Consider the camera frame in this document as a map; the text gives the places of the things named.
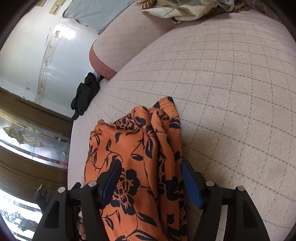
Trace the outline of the person's left hand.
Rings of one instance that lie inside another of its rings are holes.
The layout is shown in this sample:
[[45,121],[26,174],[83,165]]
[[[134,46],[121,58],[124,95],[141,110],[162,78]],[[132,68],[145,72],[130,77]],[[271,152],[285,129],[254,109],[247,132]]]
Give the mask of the person's left hand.
[[82,240],[86,240],[86,233],[85,233],[85,228],[83,224],[83,218],[81,216],[79,217],[79,235],[81,236]]

